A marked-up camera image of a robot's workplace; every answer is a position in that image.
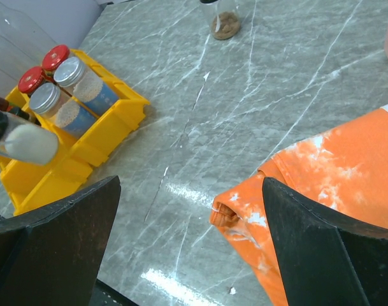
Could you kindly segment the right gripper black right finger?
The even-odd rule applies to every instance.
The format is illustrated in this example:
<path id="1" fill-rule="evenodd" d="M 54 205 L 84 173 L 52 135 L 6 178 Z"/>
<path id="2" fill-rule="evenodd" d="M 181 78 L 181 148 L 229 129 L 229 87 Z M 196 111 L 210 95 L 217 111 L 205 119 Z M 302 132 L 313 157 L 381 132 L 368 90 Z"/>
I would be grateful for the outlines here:
<path id="1" fill-rule="evenodd" d="M 388 229 L 272 177 L 262 193 L 289 305 L 388 305 Z"/>

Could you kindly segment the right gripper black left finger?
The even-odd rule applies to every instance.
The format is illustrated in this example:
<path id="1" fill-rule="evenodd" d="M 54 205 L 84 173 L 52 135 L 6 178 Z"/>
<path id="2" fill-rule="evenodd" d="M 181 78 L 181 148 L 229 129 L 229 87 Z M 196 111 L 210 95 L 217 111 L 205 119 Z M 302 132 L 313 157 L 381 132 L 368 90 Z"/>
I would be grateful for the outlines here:
<path id="1" fill-rule="evenodd" d="M 0 221 L 0 305 L 88 305 L 120 199 L 111 176 Z"/>

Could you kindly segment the black-lid jar white powder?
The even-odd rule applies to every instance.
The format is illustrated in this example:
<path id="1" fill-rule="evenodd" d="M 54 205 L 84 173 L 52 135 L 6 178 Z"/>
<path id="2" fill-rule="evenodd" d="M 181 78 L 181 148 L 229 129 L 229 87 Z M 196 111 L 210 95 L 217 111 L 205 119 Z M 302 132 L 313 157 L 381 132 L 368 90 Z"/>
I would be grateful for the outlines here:
<path id="1" fill-rule="evenodd" d="M 27 163 L 48 164 L 59 149 L 58 137 L 32 122 L 0 111 L 0 155 Z"/>

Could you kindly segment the white-lid jar edge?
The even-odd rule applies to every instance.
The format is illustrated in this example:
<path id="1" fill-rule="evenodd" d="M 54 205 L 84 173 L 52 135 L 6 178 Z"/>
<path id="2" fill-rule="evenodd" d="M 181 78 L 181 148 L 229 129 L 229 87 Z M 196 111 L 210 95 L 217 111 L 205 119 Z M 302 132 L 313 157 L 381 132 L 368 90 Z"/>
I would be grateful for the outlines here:
<path id="1" fill-rule="evenodd" d="M 96 122 L 95 116 L 53 83 L 44 83 L 32 93 L 29 108 L 75 138 Z"/>

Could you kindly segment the red-lid sauce jar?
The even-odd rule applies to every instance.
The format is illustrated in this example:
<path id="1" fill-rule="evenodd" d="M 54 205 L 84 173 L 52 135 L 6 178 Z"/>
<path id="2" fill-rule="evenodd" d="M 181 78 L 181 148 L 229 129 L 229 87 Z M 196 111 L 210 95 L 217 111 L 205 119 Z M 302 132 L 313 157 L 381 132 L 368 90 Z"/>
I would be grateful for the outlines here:
<path id="1" fill-rule="evenodd" d="M 22 75 L 21 79 L 18 81 L 18 90 L 22 94 L 30 96 L 45 82 L 48 82 L 45 72 L 40 66 L 35 66 Z"/>
<path id="2" fill-rule="evenodd" d="M 41 67 L 47 72 L 54 72 L 71 55 L 67 45 L 57 45 L 44 56 Z"/>

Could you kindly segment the blue-label clear jar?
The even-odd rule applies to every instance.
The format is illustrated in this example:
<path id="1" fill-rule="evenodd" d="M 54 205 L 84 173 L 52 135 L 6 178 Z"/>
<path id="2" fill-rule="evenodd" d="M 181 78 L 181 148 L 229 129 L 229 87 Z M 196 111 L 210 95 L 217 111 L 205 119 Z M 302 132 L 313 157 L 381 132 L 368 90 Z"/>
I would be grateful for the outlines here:
<path id="1" fill-rule="evenodd" d="M 77 57 L 66 59 L 55 70 L 54 80 L 98 116 L 102 116 L 120 99 L 101 77 Z"/>

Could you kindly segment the red-lid sauce jar back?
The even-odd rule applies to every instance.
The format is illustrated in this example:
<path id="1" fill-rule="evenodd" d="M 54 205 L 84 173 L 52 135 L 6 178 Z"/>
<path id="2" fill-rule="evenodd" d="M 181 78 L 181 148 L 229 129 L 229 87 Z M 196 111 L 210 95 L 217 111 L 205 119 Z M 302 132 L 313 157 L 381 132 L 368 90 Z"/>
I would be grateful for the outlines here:
<path id="1" fill-rule="evenodd" d="M 57 45 L 44 56 L 41 67 L 47 72 L 54 72 L 71 55 L 67 45 Z"/>

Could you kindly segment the tall oil bottle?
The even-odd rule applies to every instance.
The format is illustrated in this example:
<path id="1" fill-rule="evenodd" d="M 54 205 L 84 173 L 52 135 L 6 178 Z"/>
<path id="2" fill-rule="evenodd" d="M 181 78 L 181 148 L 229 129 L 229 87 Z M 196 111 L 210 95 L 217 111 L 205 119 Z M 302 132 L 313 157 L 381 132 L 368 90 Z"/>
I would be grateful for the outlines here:
<path id="1" fill-rule="evenodd" d="M 0 2 L 0 70 L 19 81 L 58 43 L 25 13 Z"/>

